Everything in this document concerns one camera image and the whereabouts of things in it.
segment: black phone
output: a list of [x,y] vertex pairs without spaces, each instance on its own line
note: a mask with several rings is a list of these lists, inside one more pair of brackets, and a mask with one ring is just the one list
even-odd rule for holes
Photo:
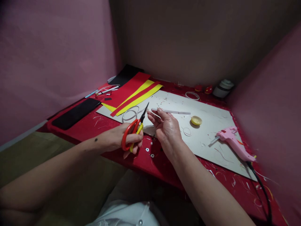
[[52,125],[62,129],[70,129],[75,123],[93,111],[101,102],[92,98],[86,99],[84,102],[72,108],[70,111],[53,120]]

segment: white container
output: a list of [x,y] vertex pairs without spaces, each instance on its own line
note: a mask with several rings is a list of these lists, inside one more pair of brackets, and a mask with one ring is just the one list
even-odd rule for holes
[[224,98],[230,93],[233,86],[234,84],[231,81],[224,79],[215,87],[212,94],[216,97]]

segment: blue pen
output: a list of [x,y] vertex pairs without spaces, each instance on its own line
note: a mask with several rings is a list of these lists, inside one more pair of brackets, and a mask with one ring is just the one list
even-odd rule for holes
[[85,96],[85,98],[88,98],[88,97],[90,97],[90,96],[92,96],[94,93],[96,93],[98,91],[98,89],[97,90],[95,90],[93,93],[90,93],[88,96]]

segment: hot glue gun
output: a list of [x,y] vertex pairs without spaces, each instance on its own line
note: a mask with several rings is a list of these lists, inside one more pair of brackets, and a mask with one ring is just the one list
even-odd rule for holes
[[237,132],[237,127],[236,126],[231,126],[228,128],[225,128],[221,131],[219,131],[215,139],[211,141],[211,145],[216,142],[218,139],[221,141],[227,141],[228,144],[231,146],[231,148],[235,151],[235,153],[238,155],[239,158],[241,158],[245,162],[254,162],[255,158],[250,155],[249,153],[246,152],[244,149],[243,145],[241,145],[236,137],[235,133]]

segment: red paper scrap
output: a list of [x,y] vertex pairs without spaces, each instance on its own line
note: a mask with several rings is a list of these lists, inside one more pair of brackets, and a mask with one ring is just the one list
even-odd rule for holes
[[112,98],[112,100],[101,100],[101,102],[117,108],[137,89],[139,89],[139,87],[142,86],[149,79],[149,77],[150,75],[148,74],[138,72],[130,81],[128,81],[118,90],[112,92],[112,94],[110,95],[110,98]]
[[118,107],[115,111],[113,111],[110,115],[112,117],[114,117],[120,110],[122,110],[123,108],[125,108],[127,105],[129,105],[130,103],[132,103],[134,100],[138,99],[139,97],[141,97],[142,95],[146,94],[148,91],[150,91],[151,89],[153,89],[154,87],[156,87],[156,85],[160,84],[160,82],[155,82],[153,84],[151,84],[149,87],[147,87],[146,89],[142,90],[141,92],[137,93],[137,95],[133,96],[132,98],[128,99],[126,102],[124,102],[120,107]]

